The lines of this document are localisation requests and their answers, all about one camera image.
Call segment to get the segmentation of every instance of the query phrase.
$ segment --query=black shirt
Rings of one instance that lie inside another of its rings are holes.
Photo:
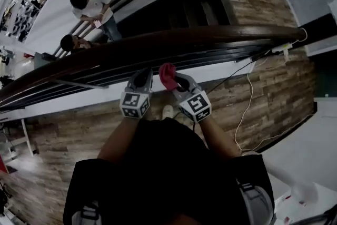
[[[261,156],[224,163],[177,121],[141,120],[121,164],[100,159],[76,164],[64,224],[93,201],[103,225],[164,224],[179,213],[202,224],[247,224],[238,181],[261,186],[273,201]]]

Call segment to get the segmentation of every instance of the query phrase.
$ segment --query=white sneaker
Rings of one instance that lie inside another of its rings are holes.
[[[165,118],[173,118],[173,107],[171,105],[166,105],[163,109],[163,117],[162,120]]]

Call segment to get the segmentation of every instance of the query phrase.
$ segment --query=staircase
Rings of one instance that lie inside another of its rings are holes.
[[[174,28],[237,24],[229,0],[158,0],[118,23],[131,37]]]

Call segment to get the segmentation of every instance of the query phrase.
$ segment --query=person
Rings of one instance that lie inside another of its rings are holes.
[[[262,194],[272,215],[262,156],[241,156],[211,115],[199,124],[208,148],[169,105],[161,121],[124,118],[97,159],[76,163],[64,224],[252,224],[263,213],[246,203]]]
[[[90,42],[85,40],[84,38],[74,35],[65,35],[60,42],[61,48],[67,52],[71,52],[72,54],[99,45],[99,43]]]
[[[77,18],[90,22],[93,27],[95,21],[100,21],[102,25],[99,29],[112,41],[122,38],[110,9],[111,0],[70,0],[70,2]]]
[[[0,83],[2,84],[2,87],[5,87],[12,82],[14,82],[14,80],[10,78],[8,75],[3,75],[0,77]]]
[[[0,217],[4,217],[5,204],[8,203],[8,198],[11,198],[12,196],[5,190],[5,187],[1,182],[0,185],[2,188],[0,189]]]

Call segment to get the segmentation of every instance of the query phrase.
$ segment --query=hand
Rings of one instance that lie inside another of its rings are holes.
[[[102,14],[102,13],[100,13],[100,14],[98,14],[97,16],[94,17],[94,20],[95,20],[95,21],[100,21],[100,22],[102,22],[102,19],[103,19],[103,14]]]
[[[95,21],[94,18],[89,19],[89,23],[91,24],[92,27],[96,27],[94,21]]]
[[[86,49],[91,48],[91,46],[90,46],[90,44],[89,44],[89,42],[87,40],[85,40],[83,38],[79,38],[78,41],[81,44],[82,48],[83,47],[86,48]]]

